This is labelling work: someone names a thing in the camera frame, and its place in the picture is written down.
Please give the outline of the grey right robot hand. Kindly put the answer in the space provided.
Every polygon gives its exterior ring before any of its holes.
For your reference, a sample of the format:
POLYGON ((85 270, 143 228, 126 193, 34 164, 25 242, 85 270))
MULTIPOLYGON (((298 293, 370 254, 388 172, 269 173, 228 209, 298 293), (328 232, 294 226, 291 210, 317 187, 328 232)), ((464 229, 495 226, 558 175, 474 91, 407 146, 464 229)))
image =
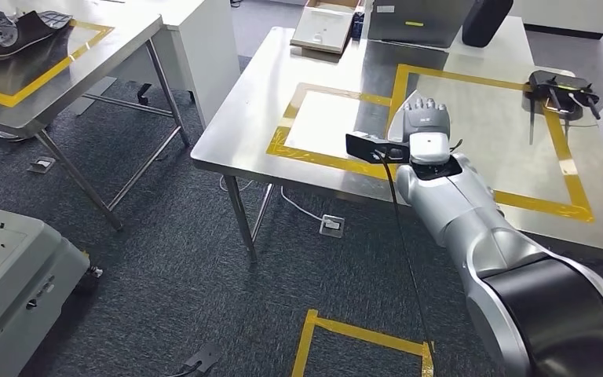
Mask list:
POLYGON ((433 98, 424 101, 422 97, 417 97, 413 102, 406 101, 403 110, 405 140, 417 133, 441 133, 450 137, 451 120, 444 104, 437 104, 433 98))

